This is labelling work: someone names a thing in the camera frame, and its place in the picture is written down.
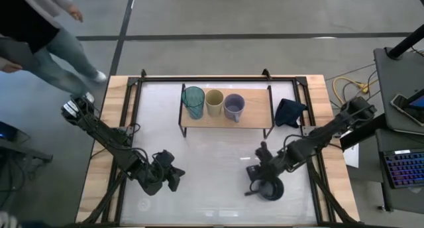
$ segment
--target hand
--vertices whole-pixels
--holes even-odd
[[[6,64],[6,66],[4,66],[1,69],[2,72],[6,72],[6,73],[13,73],[19,70],[22,70],[22,66],[12,62],[9,62],[8,64]]]
[[[68,13],[77,21],[81,22],[83,21],[82,18],[82,13],[81,11],[75,6],[75,5],[71,5],[68,8]]]

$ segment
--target jeans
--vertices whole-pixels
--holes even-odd
[[[87,93],[88,87],[75,74],[61,68],[53,61],[53,54],[75,68],[77,72],[88,78],[95,78],[97,70],[85,56],[78,39],[64,28],[61,28],[53,40],[44,48],[34,53],[35,63],[24,70],[31,72],[50,85],[80,97]]]

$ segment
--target navy towel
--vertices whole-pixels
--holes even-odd
[[[276,125],[289,125],[293,128],[299,128],[296,121],[305,109],[306,105],[302,103],[289,99],[282,99],[276,112]]]

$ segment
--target blue cup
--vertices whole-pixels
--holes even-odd
[[[202,118],[205,92],[201,88],[196,86],[187,87],[182,93],[181,100],[192,119]]]

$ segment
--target white table surface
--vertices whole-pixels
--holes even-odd
[[[282,98],[295,100],[291,82],[199,82],[188,86],[266,89],[272,86],[274,112]],[[278,201],[245,197],[250,180],[246,167],[258,164],[254,151],[264,140],[261,129],[188,128],[178,126],[181,82],[143,83],[134,147],[149,156],[164,149],[175,156],[173,165],[186,171],[176,192],[168,183],[155,196],[144,193],[137,181],[128,181],[122,225],[289,225],[316,224],[306,166],[284,172],[284,195]],[[275,127],[266,139],[276,154],[286,136],[299,129]]]

